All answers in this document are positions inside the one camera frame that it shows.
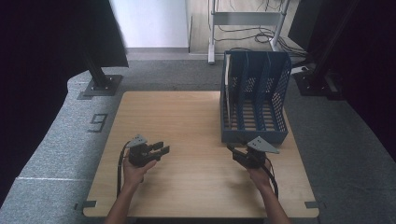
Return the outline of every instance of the gray floor carpet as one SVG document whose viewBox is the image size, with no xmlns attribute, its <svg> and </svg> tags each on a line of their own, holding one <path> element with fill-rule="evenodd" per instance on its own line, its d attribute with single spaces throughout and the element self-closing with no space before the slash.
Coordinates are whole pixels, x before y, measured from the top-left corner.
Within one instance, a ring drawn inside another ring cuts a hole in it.
<svg viewBox="0 0 396 224">
<path fill-rule="evenodd" d="M 102 223 L 84 217 L 88 196 L 120 99 L 126 91 L 218 91 L 222 62 L 130 61 L 105 68 L 123 75 L 115 96 L 77 100 L 91 77 L 69 80 L 64 106 L 0 211 L 0 223 Z M 303 97 L 291 78 L 285 109 L 319 204 L 318 218 L 294 223 L 396 223 L 396 165 L 347 102 Z M 107 114 L 103 130 L 91 124 Z M 139 219 L 138 223 L 262 223 L 250 219 Z"/>
</svg>

